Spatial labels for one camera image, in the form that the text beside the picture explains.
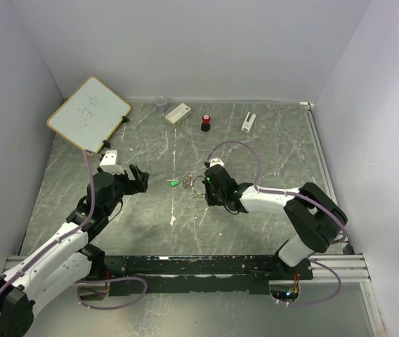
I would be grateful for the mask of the silver key bunch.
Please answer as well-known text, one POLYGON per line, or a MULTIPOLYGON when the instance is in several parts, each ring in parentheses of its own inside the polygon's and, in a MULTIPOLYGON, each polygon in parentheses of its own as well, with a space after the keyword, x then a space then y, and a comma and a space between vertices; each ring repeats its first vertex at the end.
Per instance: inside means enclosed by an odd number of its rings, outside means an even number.
POLYGON ((184 176, 183 176, 183 181, 182 181, 182 184, 183 184, 183 187, 185 188, 185 189, 187 189, 187 188, 192 188, 193 187, 193 180, 195 179, 195 177, 191 174, 191 173, 187 173, 187 174, 185 174, 184 176))

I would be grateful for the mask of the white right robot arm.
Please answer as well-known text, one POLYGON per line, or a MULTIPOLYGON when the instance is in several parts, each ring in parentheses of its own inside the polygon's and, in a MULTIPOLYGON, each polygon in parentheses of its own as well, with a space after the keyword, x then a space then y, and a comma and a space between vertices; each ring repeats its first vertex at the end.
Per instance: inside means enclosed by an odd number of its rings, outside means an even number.
POLYGON ((211 165, 204 172, 205 200, 232 214, 264 212, 284 214, 295 235, 287 240, 273 261, 274 274, 290 278, 297 265, 313 253, 324 253, 337 237, 346 236, 346 214, 316 184, 279 190, 253 183, 237 183, 224 166, 211 165))

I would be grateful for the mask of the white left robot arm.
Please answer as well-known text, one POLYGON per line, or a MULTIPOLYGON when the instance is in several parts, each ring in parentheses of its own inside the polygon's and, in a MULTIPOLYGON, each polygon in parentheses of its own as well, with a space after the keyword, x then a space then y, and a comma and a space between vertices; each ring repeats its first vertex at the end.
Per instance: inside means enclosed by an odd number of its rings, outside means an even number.
POLYGON ((133 178, 120 166, 92 173, 86 194, 56 233, 0 275, 0 336, 24 336, 41 310, 77 282, 113 283, 104 251, 91 241, 125 196, 147 191, 149 173, 129 168, 133 178))

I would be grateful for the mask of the large metal keyring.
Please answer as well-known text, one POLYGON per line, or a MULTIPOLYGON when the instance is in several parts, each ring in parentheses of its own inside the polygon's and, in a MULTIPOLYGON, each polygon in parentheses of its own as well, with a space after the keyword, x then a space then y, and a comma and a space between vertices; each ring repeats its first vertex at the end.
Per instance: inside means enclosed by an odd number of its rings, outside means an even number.
POLYGON ((201 176, 194 177, 190 183, 190 188, 195 194, 204 196, 205 191, 202 183, 202 177, 201 176))

